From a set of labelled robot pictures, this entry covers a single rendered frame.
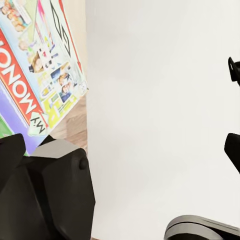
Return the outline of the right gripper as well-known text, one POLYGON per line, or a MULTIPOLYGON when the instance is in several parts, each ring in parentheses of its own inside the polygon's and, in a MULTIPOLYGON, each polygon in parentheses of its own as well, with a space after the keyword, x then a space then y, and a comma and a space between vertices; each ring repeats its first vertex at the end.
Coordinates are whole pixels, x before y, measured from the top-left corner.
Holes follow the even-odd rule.
POLYGON ((230 57, 228 59, 228 67, 232 82, 237 82, 240 85, 240 72, 236 65, 233 63, 233 59, 230 57))

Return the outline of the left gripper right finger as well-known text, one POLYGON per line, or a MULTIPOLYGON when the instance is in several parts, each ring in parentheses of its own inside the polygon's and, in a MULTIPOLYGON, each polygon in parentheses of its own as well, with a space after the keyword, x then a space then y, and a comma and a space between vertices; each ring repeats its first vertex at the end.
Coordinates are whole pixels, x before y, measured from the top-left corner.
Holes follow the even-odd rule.
POLYGON ((229 133, 227 135, 224 151, 240 173, 240 135, 229 133))

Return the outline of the board game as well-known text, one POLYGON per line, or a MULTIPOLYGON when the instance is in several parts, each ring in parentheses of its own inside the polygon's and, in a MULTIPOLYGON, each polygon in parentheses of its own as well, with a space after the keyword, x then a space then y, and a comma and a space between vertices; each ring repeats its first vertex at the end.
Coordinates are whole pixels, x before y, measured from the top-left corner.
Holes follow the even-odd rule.
POLYGON ((29 156, 88 90, 63 0, 0 0, 0 138, 29 156))

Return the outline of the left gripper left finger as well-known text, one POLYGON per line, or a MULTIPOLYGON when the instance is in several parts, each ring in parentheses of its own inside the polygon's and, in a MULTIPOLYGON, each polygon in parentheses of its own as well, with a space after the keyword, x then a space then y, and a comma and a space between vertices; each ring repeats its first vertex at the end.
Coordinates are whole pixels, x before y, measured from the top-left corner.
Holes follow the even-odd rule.
POLYGON ((26 153, 22 133, 0 138, 0 193, 26 153))

